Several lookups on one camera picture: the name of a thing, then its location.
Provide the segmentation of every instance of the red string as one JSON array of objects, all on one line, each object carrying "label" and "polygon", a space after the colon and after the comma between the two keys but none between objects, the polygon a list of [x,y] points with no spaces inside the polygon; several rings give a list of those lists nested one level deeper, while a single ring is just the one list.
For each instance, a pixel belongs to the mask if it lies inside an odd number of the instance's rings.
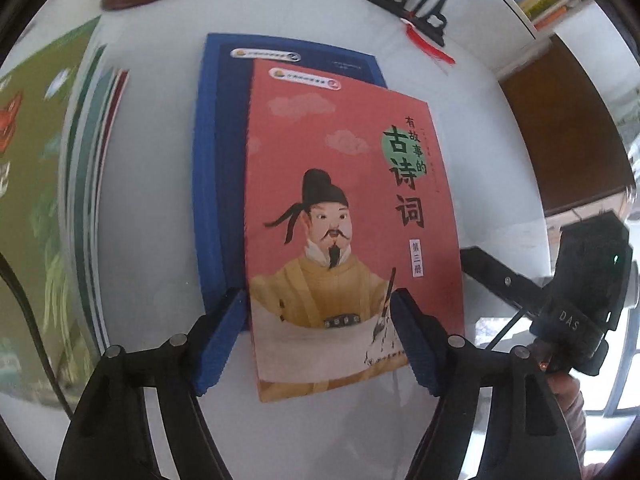
[{"label": "red string", "polygon": [[425,39],[422,38],[420,34],[415,30],[415,27],[412,23],[403,20],[404,26],[406,27],[406,35],[412,41],[412,43],[418,47],[421,51],[423,51],[428,56],[433,57],[434,59],[439,59],[450,65],[454,65],[456,60],[451,56],[448,56],[443,51],[435,48],[431,43],[428,43]]}]

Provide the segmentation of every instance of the white table surface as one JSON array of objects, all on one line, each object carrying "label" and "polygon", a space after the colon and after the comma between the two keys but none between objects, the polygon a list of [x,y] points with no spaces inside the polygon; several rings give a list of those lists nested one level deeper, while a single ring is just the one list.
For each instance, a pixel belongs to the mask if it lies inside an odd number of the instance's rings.
[{"label": "white table surface", "polygon": [[[0,73],[98,15],[98,3],[50,0]],[[105,14],[102,26],[110,42],[108,64],[130,70],[104,168],[98,231],[112,344],[128,351],[158,346],[187,332],[204,312],[191,214],[191,145],[210,32],[298,38],[376,56],[390,89],[430,106],[460,245],[480,245],[526,276],[548,275],[542,205],[516,121],[491,72],[451,40],[447,53],[456,65],[437,64],[407,40],[397,18],[365,0],[163,0]],[[468,278],[464,287],[468,326],[481,316],[513,313]],[[147,397],[157,411],[155,395]],[[245,334],[220,384],[200,404],[236,479],[371,480],[404,478],[436,399],[403,368],[323,394],[261,404]],[[162,472],[177,478],[160,420],[150,416],[150,424]],[[43,456],[55,462],[52,450],[60,443],[45,450],[24,436],[24,428],[14,433],[38,463]],[[41,469],[52,478],[51,464]]]}]

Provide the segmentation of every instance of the black hat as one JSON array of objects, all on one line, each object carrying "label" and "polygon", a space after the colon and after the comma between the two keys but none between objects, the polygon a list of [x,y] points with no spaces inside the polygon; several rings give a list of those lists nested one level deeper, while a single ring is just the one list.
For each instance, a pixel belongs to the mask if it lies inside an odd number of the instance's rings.
[{"label": "black hat", "polygon": [[302,178],[302,202],[295,203],[275,222],[268,222],[264,226],[276,227],[288,218],[287,237],[284,240],[284,243],[288,244],[293,238],[293,226],[300,213],[309,212],[312,206],[322,202],[337,202],[349,207],[344,192],[331,183],[331,177],[325,170],[307,170]]}]

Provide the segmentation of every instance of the book logo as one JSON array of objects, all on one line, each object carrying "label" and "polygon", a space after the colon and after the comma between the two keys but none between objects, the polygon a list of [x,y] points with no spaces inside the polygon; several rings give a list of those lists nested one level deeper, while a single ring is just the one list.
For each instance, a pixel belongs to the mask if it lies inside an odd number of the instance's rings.
[{"label": "book logo", "polygon": [[297,72],[296,70],[286,70],[285,68],[272,68],[269,70],[269,75],[282,81],[317,86],[318,88],[326,88],[328,90],[339,90],[342,88],[340,82],[335,79],[306,72]]},{"label": "book logo", "polygon": [[302,56],[297,52],[284,52],[267,48],[235,48],[231,51],[231,57],[239,59],[270,59],[272,61],[290,61],[293,63],[302,59]]}]

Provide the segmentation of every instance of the red book cover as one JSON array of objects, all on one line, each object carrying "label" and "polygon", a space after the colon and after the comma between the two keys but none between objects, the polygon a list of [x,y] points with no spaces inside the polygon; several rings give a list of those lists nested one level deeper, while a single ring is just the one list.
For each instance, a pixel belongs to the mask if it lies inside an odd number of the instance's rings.
[{"label": "red book cover", "polygon": [[355,79],[254,62],[246,267],[260,400],[395,370],[407,288],[463,333],[453,206],[428,106]]}]

